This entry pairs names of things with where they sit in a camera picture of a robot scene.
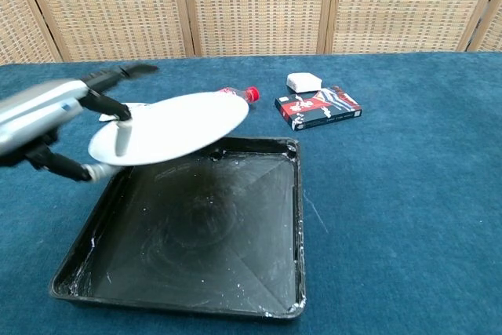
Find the plastic bottle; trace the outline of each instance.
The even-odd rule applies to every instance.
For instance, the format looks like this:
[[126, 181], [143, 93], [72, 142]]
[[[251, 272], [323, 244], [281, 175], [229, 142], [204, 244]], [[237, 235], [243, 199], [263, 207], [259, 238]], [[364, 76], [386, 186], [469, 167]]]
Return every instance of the plastic bottle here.
[[231, 88], [230, 86], [220, 89], [220, 92], [234, 94], [246, 100], [248, 104], [253, 102], [257, 102], [260, 98], [260, 92], [258, 92], [258, 88], [255, 86], [250, 86], [244, 90]]

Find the wicker screen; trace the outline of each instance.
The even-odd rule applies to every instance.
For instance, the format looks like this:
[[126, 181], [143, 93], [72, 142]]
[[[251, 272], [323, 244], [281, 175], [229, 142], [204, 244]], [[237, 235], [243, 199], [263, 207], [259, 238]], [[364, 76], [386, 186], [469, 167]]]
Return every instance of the wicker screen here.
[[187, 1], [203, 56], [316, 53], [322, 0]]
[[329, 47], [333, 53], [455, 50], [477, 3], [339, 0]]
[[502, 51], [502, 0], [498, 1], [498, 10], [489, 22], [478, 49]]
[[33, 0], [0, 0], [0, 64], [59, 60]]
[[183, 36], [177, 0], [40, 0], [40, 4], [65, 60], [190, 55], [184, 44], [184, 37], [190, 36]]

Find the playing card box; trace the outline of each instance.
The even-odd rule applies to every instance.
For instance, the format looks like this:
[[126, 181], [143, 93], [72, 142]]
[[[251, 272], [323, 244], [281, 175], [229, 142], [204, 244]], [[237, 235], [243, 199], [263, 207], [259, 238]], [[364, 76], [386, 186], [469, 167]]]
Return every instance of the playing card box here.
[[279, 97], [275, 106], [295, 131], [361, 116], [362, 108], [339, 86]]

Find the blue tablecloth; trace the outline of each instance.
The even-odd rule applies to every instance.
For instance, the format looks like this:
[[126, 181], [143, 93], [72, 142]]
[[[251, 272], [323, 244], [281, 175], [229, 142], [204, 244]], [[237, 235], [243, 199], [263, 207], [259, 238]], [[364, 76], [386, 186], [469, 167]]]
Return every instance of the blue tablecloth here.
[[[153, 102], [255, 85], [261, 99], [232, 135], [300, 141], [304, 313], [280, 324], [51, 298], [49, 280], [107, 182], [75, 183], [23, 163], [0, 169], [0, 333], [502, 333], [502, 53], [151, 63], [159, 73], [109, 95]], [[0, 67], [0, 98], [113, 65]], [[362, 117], [293, 132], [274, 99], [295, 71], [346, 89]], [[53, 150], [92, 162], [87, 145], [101, 126], [86, 111]]]

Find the black plastic tray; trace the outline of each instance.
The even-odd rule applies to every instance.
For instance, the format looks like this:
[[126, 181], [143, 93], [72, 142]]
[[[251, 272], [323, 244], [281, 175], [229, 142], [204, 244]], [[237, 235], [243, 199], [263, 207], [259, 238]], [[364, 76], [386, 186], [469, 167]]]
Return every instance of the black plastic tray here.
[[106, 187], [53, 277], [74, 303], [297, 317], [305, 305], [300, 147], [225, 137]]

